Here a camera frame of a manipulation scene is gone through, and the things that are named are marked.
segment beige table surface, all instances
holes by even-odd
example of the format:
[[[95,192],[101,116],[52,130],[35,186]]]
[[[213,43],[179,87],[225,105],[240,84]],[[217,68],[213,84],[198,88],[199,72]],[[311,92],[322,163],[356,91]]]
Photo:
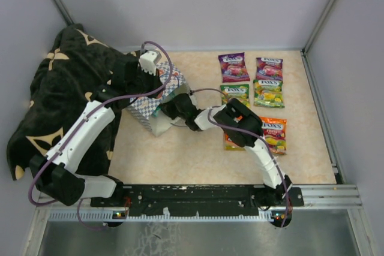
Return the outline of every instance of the beige table surface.
[[[218,55],[232,52],[169,53],[192,89],[219,88]],[[283,58],[285,109],[253,106],[259,116],[287,119],[287,155],[280,167],[294,184],[335,183],[319,119],[299,51],[246,51],[250,88],[255,78],[256,57]],[[217,92],[196,94],[198,106],[220,105]],[[192,132],[171,127],[154,137],[129,112],[123,111],[109,174],[124,183],[153,184],[260,184],[262,177],[252,157],[244,151],[225,151],[223,132],[213,128]]]

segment orange candy bag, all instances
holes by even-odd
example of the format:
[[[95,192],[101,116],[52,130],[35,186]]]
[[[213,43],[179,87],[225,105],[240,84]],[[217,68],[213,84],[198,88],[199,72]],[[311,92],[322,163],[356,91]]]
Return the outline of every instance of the orange candy bag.
[[[286,119],[276,119],[269,117],[260,117],[263,121],[263,132],[265,140],[272,153],[285,155],[287,153],[286,145]]]

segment robotic arm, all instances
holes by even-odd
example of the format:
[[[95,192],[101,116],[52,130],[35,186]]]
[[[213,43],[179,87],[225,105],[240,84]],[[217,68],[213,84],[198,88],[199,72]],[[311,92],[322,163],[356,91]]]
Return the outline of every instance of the robotic arm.
[[[92,101],[87,103],[83,113],[64,138],[44,157],[36,155],[31,159],[30,168],[33,177],[36,177],[47,161],[56,155],[36,181],[38,190],[67,206],[81,198],[122,198],[123,183],[118,179],[111,176],[78,175],[76,170],[97,135],[114,119],[115,113],[126,107],[131,100],[109,103],[99,108],[91,117],[86,116],[108,99],[125,95],[128,92],[144,93],[160,87],[161,82],[155,66],[159,56],[158,52],[148,51],[140,57],[137,63],[128,63],[125,67],[118,67],[117,69],[120,71],[113,75],[125,77],[113,78],[110,86],[100,86],[98,91],[92,94],[94,95]],[[275,159],[268,153],[265,142],[260,139],[263,138],[261,119],[237,99],[232,98],[227,104],[220,107],[201,110],[193,105],[189,94],[179,94],[168,103],[162,104],[161,110],[171,119],[182,118],[193,131],[204,131],[216,126],[239,129],[240,131],[234,131],[223,128],[231,140],[238,146],[245,147],[245,150],[254,159],[262,172],[263,183],[268,189],[272,203],[281,203],[286,195],[284,186],[287,187],[287,190],[292,187],[289,177],[282,171],[282,176],[279,174]],[[242,129],[250,131],[258,137],[241,132]],[[63,143],[66,143],[66,146],[61,149]]]

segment metal frame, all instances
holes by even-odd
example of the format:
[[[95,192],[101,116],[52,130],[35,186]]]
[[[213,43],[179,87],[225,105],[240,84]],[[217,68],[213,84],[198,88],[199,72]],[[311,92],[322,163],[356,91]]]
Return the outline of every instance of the metal frame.
[[[74,23],[68,9],[64,5],[62,0],[53,0],[58,11],[63,17],[67,25]],[[319,93],[319,88],[316,83],[316,79],[308,60],[308,52],[313,46],[313,43],[317,39],[317,36],[321,32],[325,25],[332,9],[334,8],[337,0],[329,0],[325,9],[323,10],[313,32],[311,33],[305,47],[302,49],[301,55],[304,63],[304,68],[307,73],[308,82],[310,84],[311,93],[316,106],[317,114],[319,117],[320,125],[322,127],[323,135],[325,138],[326,146],[329,152],[329,156],[332,162],[332,168],[334,169],[335,176],[339,185],[298,185],[302,191],[302,197],[304,199],[304,206],[295,207],[294,210],[306,210],[306,209],[346,209],[349,213],[350,223],[355,235],[355,239],[358,245],[360,254],[363,256],[371,255],[378,256],[379,250],[374,241],[374,236],[371,232],[371,227],[367,216],[362,207],[362,202],[359,196],[358,189],[355,185],[345,185],[344,180],[346,175],[343,173],[343,168],[339,162],[339,156],[335,145],[334,138],[332,136],[331,126],[326,117],[324,105]],[[48,197],[42,196],[41,201],[46,201]],[[104,207],[96,208],[90,206],[90,201],[85,200],[81,210],[81,217],[84,222],[94,221],[116,221],[111,219],[114,211],[122,210],[123,207]],[[273,207],[272,210],[282,210],[281,207]],[[237,217],[174,217],[165,213],[160,216],[140,216],[140,217],[128,217],[124,221],[270,221],[272,212],[259,211],[258,216],[237,216]],[[74,206],[67,207],[61,203],[55,203],[49,207],[36,208],[34,220],[31,225],[28,241],[24,255],[37,255],[43,237],[44,229],[47,221],[77,221],[76,208]]]

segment candy bag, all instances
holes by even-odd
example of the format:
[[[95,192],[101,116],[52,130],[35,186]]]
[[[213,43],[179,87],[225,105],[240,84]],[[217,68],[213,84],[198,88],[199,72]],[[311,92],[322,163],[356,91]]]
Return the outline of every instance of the candy bag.
[[[228,99],[237,98],[241,103],[250,108],[249,102],[249,91],[250,86],[248,84],[240,84],[240,85],[221,85],[220,90],[223,91]],[[227,98],[222,96],[221,103],[227,103]],[[239,147],[231,139],[228,137],[226,133],[224,133],[224,149],[225,150],[245,150],[243,147]]]
[[[262,90],[258,85],[259,81],[265,80],[255,80],[254,83],[254,106],[264,106],[269,108],[284,108],[283,93],[281,91],[271,91],[264,89]]]
[[[275,92],[281,92],[283,82],[278,80],[254,80],[255,91],[269,90]]]
[[[286,145],[286,119],[260,117],[263,121],[263,132],[266,142],[272,153],[285,155]]]
[[[256,79],[283,81],[282,59],[256,58],[256,64]]]
[[[223,82],[250,81],[250,76],[245,67],[244,52],[219,55]]]

